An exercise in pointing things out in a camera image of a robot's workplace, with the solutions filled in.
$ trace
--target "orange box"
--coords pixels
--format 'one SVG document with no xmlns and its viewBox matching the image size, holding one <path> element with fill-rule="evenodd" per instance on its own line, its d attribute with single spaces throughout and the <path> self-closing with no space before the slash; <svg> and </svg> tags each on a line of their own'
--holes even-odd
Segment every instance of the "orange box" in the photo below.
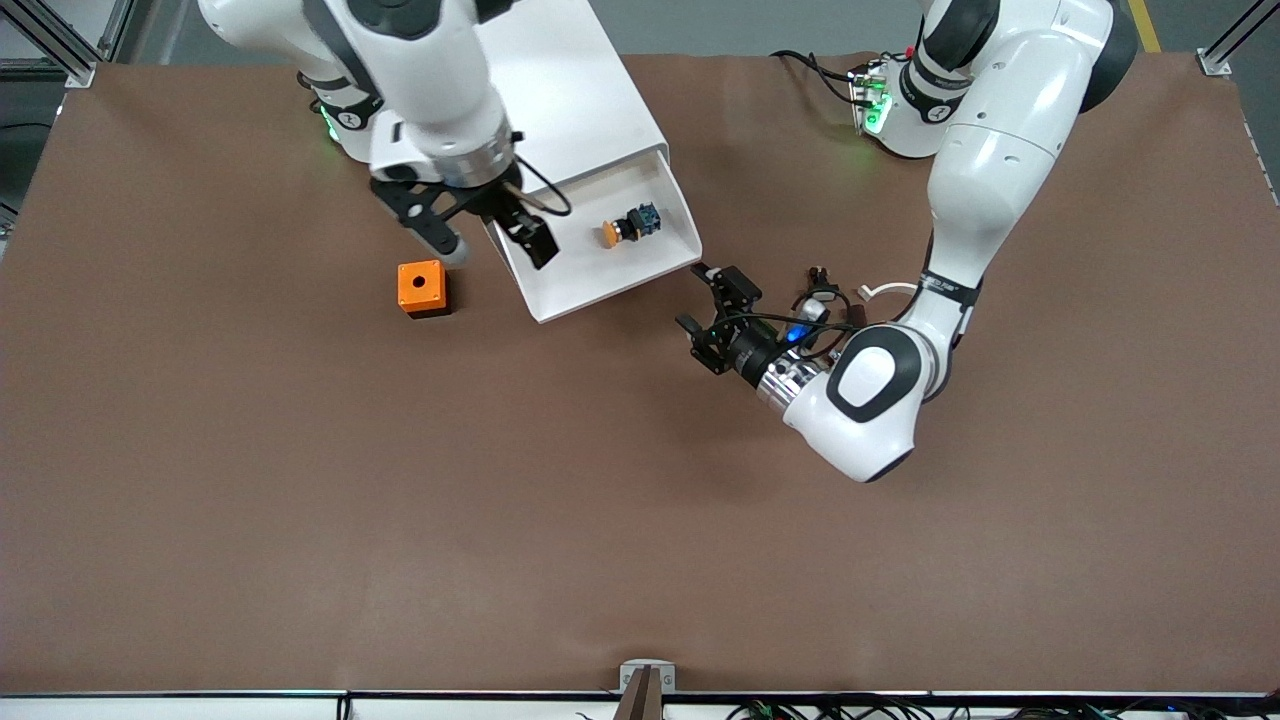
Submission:
<svg viewBox="0 0 1280 720">
<path fill-rule="evenodd" d="M 453 313 L 449 275 L 439 260 L 406 263 L 397 275 L 401 310 L 410 318 L 436 318 Z"/>
</svg>

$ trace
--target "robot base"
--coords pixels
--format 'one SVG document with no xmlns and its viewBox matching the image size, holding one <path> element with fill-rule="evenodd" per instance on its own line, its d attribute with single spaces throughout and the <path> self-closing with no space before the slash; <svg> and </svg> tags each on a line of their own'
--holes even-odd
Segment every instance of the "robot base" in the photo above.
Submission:
<svg viewBox="0 0 1280 720">
<path fill-rule="evenodd" d="M 942 147 L 942 135 L 947 122 L 927 123 L 919 110 L 909 105 L 897 91 L 906 63 L 887 60 L 872 68 L 868 74 L 884 78 L 884 90 L 854 88 L 876 104 L 872 109 L 854 106 L 854 122 L 865 136 L 876 140 L 893 155 L 919 159 L 929 158 Z"/>
</svg>

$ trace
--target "green led light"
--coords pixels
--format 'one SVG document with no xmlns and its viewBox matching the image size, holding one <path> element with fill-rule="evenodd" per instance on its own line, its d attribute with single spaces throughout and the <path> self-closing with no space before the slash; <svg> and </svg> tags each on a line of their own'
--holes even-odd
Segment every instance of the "green led light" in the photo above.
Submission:
<svg viewBox="0 0 1280 720">
<path fill-rule="evenodd" d="M 867 110 L 867 132 L 878 135 L 884 127 L 884 118 L 888 109 L 893 106 L 893 96 L 888 92 L 881 95 L 879 102 Z"/>
<path fill-rule="evenodd" d="M 334 142 L 342 142 L 338 140 L 338 131 L 333 128 L 333 119 L 329 118 L 329 110 L 325 110 L 324 105 L 320 106 L 320 117 L 324 118 L 324 124 L 329 127 L 329 137 L 332 137 Z"/>
</svg>

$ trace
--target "brown paper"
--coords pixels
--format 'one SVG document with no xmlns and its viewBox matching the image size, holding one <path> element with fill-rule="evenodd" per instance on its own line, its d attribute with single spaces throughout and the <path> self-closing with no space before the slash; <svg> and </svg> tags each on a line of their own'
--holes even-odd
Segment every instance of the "brown paper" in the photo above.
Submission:
<svg viewBox="0 0 1280 720">
<path fill-rule="evenodd" d="M 627 65 L 762 309 L 915 278 L 929 163 L 815 78 Z M 874 486 L 689 356 L 684 272 L 539 327 L 471 224 L 407 319 L 366 186 L 287 68 L 69 94 L 0 265 L 0 688 L 1275 685 L 1280 217 L 1190 56 L 1080 119 Z"/>
</svg>

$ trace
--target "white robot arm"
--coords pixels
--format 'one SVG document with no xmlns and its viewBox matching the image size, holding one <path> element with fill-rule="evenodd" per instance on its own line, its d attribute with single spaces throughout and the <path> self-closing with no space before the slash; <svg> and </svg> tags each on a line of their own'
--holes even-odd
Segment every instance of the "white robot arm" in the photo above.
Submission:
<svg viewBox="0 0 1280 720">
<path fill-rule="evenodd" d="M 298 79 L 320 99 L 334 140 L 352 159 L 369 161 L 376 94 L 356 87 L 302 14 L 302 0 L 200 0 L 205 22 L 244 50 L 273 53 L 298 67 Z"/>
<path fill-rule="evenodd" d="M 872 482 L 897 466 L 915 447 L 920 405 L 946 386 L 987 265 L 1048 177 L 1076 115 L 1128 69 L 1137 45 L 1126 20 L 1107 0 L 932 3 L 924 42 L 891 68 L 887 97 L 872 97 L 860 117 L 891 151 L 937 152 L 928 187 L 933 240 L 910 307 L 854 334 L 829 369 L 759 327 L 726 323 L 754 300 L 722 311 L 718 328 L 682 318 L 694 355 L 718 346 L 714 359 L 735 366 L 850 478 Z M 737 283 L 726 286 L 719 274 L 703 279 L 717 297 L 737 297 Z"/>
<path fill-rule="evenodd" d="M 200 0 L 228 42 L 279 53 L 302 68 L 343 147 L 369 163 L 374 193 L 429 251 L 448 265 L 465 261 L 467 246 L 448 220 L 467 211 L 497 223 L 541 268 L 558 247 L 525 206 L 520 135 L 476 35 L 512 3 Z M 348 99 L 337 94 L 362 100 L 330 106 Z M 449 209 L 439 211 L 445 195 Z M 567 201 L 563 210 L 539 209 L 568 213 Z"/>
</svg>

